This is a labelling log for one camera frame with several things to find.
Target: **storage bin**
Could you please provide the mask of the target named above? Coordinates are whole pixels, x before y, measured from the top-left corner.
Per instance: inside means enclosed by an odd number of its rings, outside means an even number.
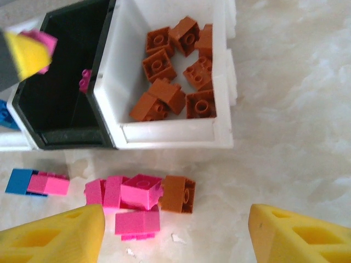
[[[93,14],[98,14],[94,23],[90,21]],[[217,117],[186,119],[183,110],[164,121],[135,122],[129,112],[150,86],[141,64],[146,57],[146,34],[174,27],[187,15],[200,28],[213,23]],[[50,70],[20,83],[8,102],[30,147],[233,146],[230,107],[236,100],[236,77],[227,49],[227,39],[235,36],[233,0],[87,0],[49,13],[41,29],[59,39]],[[173,83],[179,83],[186,93],[195,90],[183,71],[197,59],[197,51],[187,58],[179,52],[172,57],[178,73]],[[93,69],[87,95],[78,91],[85,68]]]

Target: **blue lego brick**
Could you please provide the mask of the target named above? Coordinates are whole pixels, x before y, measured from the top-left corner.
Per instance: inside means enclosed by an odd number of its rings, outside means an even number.
[[[10,112],[7,110],[6,101],[3,100],[0,100],[0,125],[10,129],[20,130]]]
[[[30,169],[13,169],[5,193],[26,195],[32,174]]]

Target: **white bin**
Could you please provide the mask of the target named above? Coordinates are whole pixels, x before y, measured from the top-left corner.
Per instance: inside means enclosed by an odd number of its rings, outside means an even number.
[[[227,39],[235,36],[235,14],[234,0],[117,0],[93,93],[115,147],[233,146],[230,107],[236,101],[236,76]],[[164,121],[135,122],[129,112],[150,86],[141,65],[145,58],[146,34],[157,28],[174,27],[187,15],[197,20],[200,28],[213,23],[212,79],[217,117],[185,119],[184,109],[179,116],[170,116]],[[38,28],[41,21],[42,18],[32,20],[12,30]],[[183,71],[197,59],[197,51],[187,58],[176,52],[171,58],[178,74],[172,82],[181,84],[186,93],[195,90],[187,83]],[[9,110],[24,133],[19,134],[20,137],[24,142],[27,138],[27,148],[37,148],[13,108]],[[2,143],[7,141],[6,136],[9,134],[0,133],[2,148],[7,146]]]

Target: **lego brick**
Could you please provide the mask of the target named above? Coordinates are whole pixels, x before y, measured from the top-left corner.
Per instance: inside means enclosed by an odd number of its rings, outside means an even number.
[[[187,94],[185,97],[186,117],[193,118],[215,118],[216,106],[214,103],[213,90]]]
[[[121,184],[129,178],[124,176],[109,176],[106,180],[104,196],[104,213],[112,214],[120,209],[121,206]]]
[[[88,205],[0,232],[1,263],[98,262],[102,206]]]
[[[84,194],[86,195],[87,205],[104,203],[106,180],[96,179],[86,184]]]
[[[169,37],[184,56],[189,56],[195,50],[195,42],[199,40],[199,33],[200,29],[196,20],[186,16],[169,31]]]
[[[10,112],[7,110],[6,101],[3,100],[0,100],[0,125],[10,129],[20,130]]]
[[[79,81],[79,90],[82,93],[86,94],[88,92],[91,76],[92,76],[92,70],[85,69],[82,71],[82,79]]]
[[[5,193],[26,195],[33,172],[30,169],[13,169]]]
[[[161,49],[165,49],[168,57],[174,55],[174,46],[171,43],[171,39],[168,36],[170,27],[163,27],[154,31],[151,31],[146,36],[146,53],[153,55]]]
[[[258,263],[351,262],[351,228],[253,204],[248,230]]]
[[[49,51],[49,55],[50,57],[53,56],[55,48],[56,48],[56,44],[58,39],[45,33],[42,31],[39,31],[37,29],[33,29],[30,31],[22,31],[20,33],[20,35],[26,36],[26,37],[30,37],[36,41],[39,41],[40,43],[44,44],[48,51]],[[38,73],[39,74],[45,74],[47,71],[49,70],[49,66],[41,69]]]
[[[133,211],[116,214],[115,234],[121,240],[153,238],[160,231],[160,212],[155,205],[150,211]]]
[[[129,116],[139,122],[160,121],[168,116],[167,106],[158,98],[145,92]]]
[[[179,84],[170,84],[169,79],[157,79],[151,85],[148,93],[158,98],[179,115],[185,107],[185,93],[181,91]]]
[[[186,68],[183,75],[198,92],[213,89],[212,62],[204,56]]]
[[[121,185],[121,200],[139,209],[150,210],[162,196],[162,178],[138,174]]]
[[[28,191],[45,195],[67,195],[70,181],[47,175],[33,174],[28,185]]]
[[[143,68],[146,77],[151,83],[158,78],[168,78],[173,80],[177,76],[171,60],[164,49],[161,49],[155,54],[144,59]]]
[[[160,198],[161,210],[176,213],[193,212],[195,182],[183,177],[167,175],[163,183],[163,196]]]
[[[195,49],[199,50],[199,57],[205,56],[212,60],[212,24],[206,24],[199,36],[199,40],[195,42]]]

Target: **lego stud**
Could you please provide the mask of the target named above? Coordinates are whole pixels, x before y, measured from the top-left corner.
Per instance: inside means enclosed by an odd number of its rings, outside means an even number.
[[[195,104],[195,112],[201,118],[207,118],[211,115],[210,104],[206,100],[199,100]]]
[[[194,78],[194,81],[196,83],[201,83],[202,82],[202,77],[200,75],[196,75],[196,77]]]
[[[192,33],[189,33],[187,35],[184,36],[184,43],[186,45],[192,45],[195,41],[195,35]]]
[[[184,191],[184,199],[183,199],[183,203],[187,204],[190,198],[190,193],[189,193],[189,189],[185,189]]]
[[[189,74],[191,74],[191,75],[194,74],[194,68],[193,68],[193,67],[187,67],[187,68],[186,68],[186,71],[187,71]]]
[[[200,64],[203,64],[203,63],[205,63],[205,62],[206,62],[206,58],[205,58],[204,56],[202,56],[202,57],[199,58],[199,63],[200,63]]]
[[[9,116],[9,112],[8,111],[2,111],[0,112],[0,115],[1,115],[1,119],[5,119],[7,118],[7,116]]]
[[[163,70],[162,67],[162,61],[161,60],[156,60],[151,64],[151,69],[153,73],[159,73],[160,71]]]
[[[159,47],[161,45],[163,45],[165,42],[165,38],[163,35],[157,35],[155,38],[154,38],[154,45]]]
[[[84,79],[81,79],[81,81],[79,81],[79,87],[84,87],[87,84],[87,82]]]
[[[155,104],[154,109],[155,109],[156,112],[162,112],[163,111],[163,105],[157,103],[157,104]]]
[[[145,181],[145,180],[144,181],[139,181],[139,182],[137,182],[137,187],[144,188],[144,187],[148,187],[149,184],[150,184],[150,182]]]
[[[90,78],[92,76],[92,71],[91,70],[83,70],[82,72],[82,77],[83,78]]]

